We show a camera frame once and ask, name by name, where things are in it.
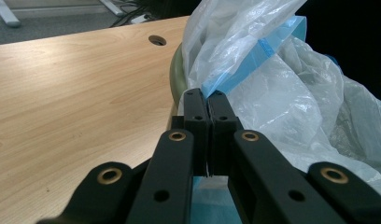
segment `blue object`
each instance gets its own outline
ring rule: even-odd
[[[234,74],[224,73],[221,76],[204,82],[202,84],[203,95],[208,97],[215,90],[228,94],[266,60],[272,57],[290,35],[305,41],[306,27],[306,17],[292,16],[273,30],[267,37],[258,40]]]

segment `transparent plastic bag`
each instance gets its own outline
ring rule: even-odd
[[[300,36],[297,29],[276,35],[303,2],[202,1],[184,35],[188,87],[205,96],[224,90],[244,127],[265,134],[294,167],[337,163],[381,194],[381,102],[292,36]],[[247,61],[253,50],[266,50],[256,46],[269,36],[279,44],[263,42],[267,57]],[[255,64],[242,69],[245,62]],[[224,177],[195,180],[192,223],[239,220]]]

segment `wooden desk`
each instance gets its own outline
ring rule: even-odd
[[[0,223],[55,217],[93,167],[151,156],[186,21],[0,46]]]

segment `white plastic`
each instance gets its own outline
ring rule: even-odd
[[[188,87],[235,74],[258,41],[303,3],[203,0],[188,21],[182,45]],[[244,127],[265,134],[294,167],[307,172],[312,163],[334,162],[381,194],[381,102],[327,56],[291,36],[227,95]],[[194,220],[238,220],[224,182],[196,181]]]

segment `brass insert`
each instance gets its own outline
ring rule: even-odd
[[[333,183],[336,184],[346,184],[348,183],[348,177],[345,175],[342,171],[331,168],[331,167],[325,167],[321,169],[321,174],[326,179],[330,180]]]
[[[100,172],[97,176],[98,183],[102,185],[110,185],[117,182],[121,178],[122,172],[115,167],[109,167]]]
[[[168,136],[168,138],[170,138],[170,140],[176,141],[176,142],[182,141],[186,137],[187,137],[187,135],[185,135],[184,133],[180,133],[180,132],[170,133],[170,135]]]
[[[255,133],[242,133],[241,137],[248,142],[256,142],[260,137]]]

